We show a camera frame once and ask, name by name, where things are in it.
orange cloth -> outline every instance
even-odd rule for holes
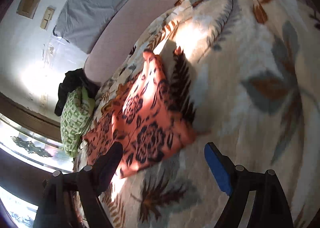
[[[143,57],[142,72],[119,86],[117,97],[102,109],[102,117],[84,136],[88,164],[106,154],[113,142],[122,144],[124,153],[117,169],[121,178],[172,156],[196,138],[176,109],[161,57],[151,51],[144,51]]]

green checkered fabric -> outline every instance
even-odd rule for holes
[[[78,87],[68,94],[61,115],[61,140],[65,152],[75,157],[78,153],[79,140],[91,121],[95,100],[88,97],[84,87]]]

gray fabric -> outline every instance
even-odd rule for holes
[[[90,53],[112,17],[128,0],[67,0],[54,33]]]

light switch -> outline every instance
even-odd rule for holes
[[[49,22],[53,16],[53,13],[54,13],[54,9],[48,7],[44,13],[43,19],[40,24],[40,27],[42,29],[47,30]]]

metal rivet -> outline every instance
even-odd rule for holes
[[[92,165],[86,165],[84,168],[83,168],[84,171],[86,172],[89,172],[90,170],[92,170]]]
[[[55,177],[57,177],[57,176],[60,175],[60,173],[61,173],[61,172],[60,172],[59,170],[56,170],[55,172],[53,172],[52,175],[55,176]]]
[[[269,174],[269,175],[275,175],[276,172],[275,172],[273,169],[269,169],[269,170],[268,170],[268,174]]]
[[[236,165],[236,170],[241,172],[244,170],[244,167],[242,165]]]

